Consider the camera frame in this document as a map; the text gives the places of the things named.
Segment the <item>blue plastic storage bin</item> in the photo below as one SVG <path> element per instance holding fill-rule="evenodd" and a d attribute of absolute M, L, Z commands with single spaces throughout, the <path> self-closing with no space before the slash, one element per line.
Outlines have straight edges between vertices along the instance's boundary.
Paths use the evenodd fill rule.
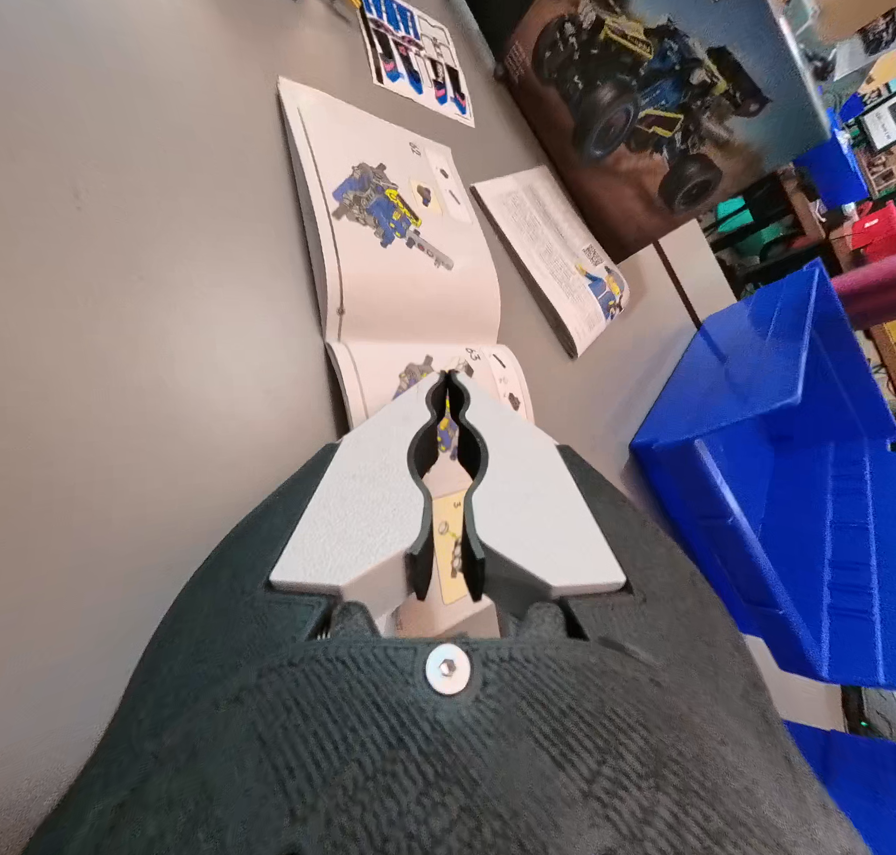
<path fill-rule="evenodd" d="M 895 744 L 785 721 L 834 803 L 874 854 L 895 852 Z"/>
<path fill-rule="evenodd" d="M 861 203 L 870 198 L 868 183 L 852 146 L 847 123 L 865 109 L 862 97 L 852 94 L 840 110 L 827 110 L 831 136 L 823 144 L 793 159 L 792 164 L 811 182 L 828 209 Z"/>
<path fill-rule="evenodd" d="M 631 441 L 781 670 L 895 687 L 894 417 L 814 260 L 708 316 Z"/>

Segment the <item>lego sticker sheet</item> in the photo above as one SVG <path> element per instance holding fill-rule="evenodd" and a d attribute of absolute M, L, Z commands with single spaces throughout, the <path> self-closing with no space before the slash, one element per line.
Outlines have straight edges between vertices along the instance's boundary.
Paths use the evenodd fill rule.
<path fill-rule="evenodd" d="M 359 0 L 374 84 L 474 128 L 469 88 L 447 27 L 404 0 Z"/>

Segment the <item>white printed leaflet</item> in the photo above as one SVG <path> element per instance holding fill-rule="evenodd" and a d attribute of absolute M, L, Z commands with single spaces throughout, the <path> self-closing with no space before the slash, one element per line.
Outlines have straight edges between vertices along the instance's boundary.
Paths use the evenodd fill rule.
<path fill-rule="evenodd" d="M 566 353 L 581 357 L 625 311 L 631 288 L 548 167 L 470 188 Z"/>

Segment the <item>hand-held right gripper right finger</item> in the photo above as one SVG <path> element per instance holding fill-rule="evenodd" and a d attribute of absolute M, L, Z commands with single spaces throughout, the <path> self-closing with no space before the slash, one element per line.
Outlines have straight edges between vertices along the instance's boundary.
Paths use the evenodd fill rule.
<path fill-rule="evenodd" d="M 628 580 L 554 439 L 450 372 L 470 598 L 522 618 L 536 603 L 621 592 Z"/>

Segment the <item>green plastic crate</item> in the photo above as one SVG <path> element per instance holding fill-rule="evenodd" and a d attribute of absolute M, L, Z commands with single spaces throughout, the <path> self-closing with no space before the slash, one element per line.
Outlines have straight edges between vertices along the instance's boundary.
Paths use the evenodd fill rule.
<path fill-rule="evenodd" d="M 742 196 L 720 202 L 711 212 L 711 222 L 703 229 L 711 250 L 718 254 L 735 247 L 770 225 Z"/>

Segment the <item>lego set cardboard box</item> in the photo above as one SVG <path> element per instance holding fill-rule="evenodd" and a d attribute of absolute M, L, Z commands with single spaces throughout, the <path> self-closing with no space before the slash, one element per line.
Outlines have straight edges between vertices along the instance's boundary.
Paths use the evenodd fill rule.
<path fill-rule="evenodd" d="M 775 0 L 465 0 L 599 243 L 626 259 L 823 144 Z"/>

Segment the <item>red box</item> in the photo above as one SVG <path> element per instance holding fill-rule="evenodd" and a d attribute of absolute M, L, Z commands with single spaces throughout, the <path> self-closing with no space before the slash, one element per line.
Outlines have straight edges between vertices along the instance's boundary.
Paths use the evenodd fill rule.
<path fill-rule="evenodd" d="M 895 204 L 888 201 L 875 211 L 866 211 L 851 231 L 851 247 L 866 264 L 895 256 Z"/>

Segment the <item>open lego instruction booklet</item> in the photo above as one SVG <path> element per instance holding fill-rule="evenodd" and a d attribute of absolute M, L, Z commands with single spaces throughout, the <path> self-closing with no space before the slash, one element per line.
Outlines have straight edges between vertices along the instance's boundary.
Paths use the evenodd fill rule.
<path fill-rule="evenodd" d="M 445 547 L 464 585 L 470 478 L 458 461 L 450 372 L 532 423 L 520 363 L 497 343 L 500 292 L 484 234 L 446 146 L 285 77 L 278 96 L 348 433 L 426 376 L 448 375 L 439 456 L 424 480 L 433 497 L 433 574 Z M 326 597 L 337 605 L 331 627 L 359 614 L 389 637 L 397 612 L 416 598 L 373 618 L 362 603 Z"/>

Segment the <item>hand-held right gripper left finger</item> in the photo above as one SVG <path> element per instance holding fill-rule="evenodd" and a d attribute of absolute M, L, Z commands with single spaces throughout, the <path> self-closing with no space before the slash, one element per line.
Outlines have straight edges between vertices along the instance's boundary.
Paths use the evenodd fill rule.
<path fill-rule="evenodd" d="M 434 569 L 433 497 L 448 375 L 423 378 L 338 442 L 270 574 L 272 588 L 362 603 L 373 618 L 410 595 L 424 601 Z"/>

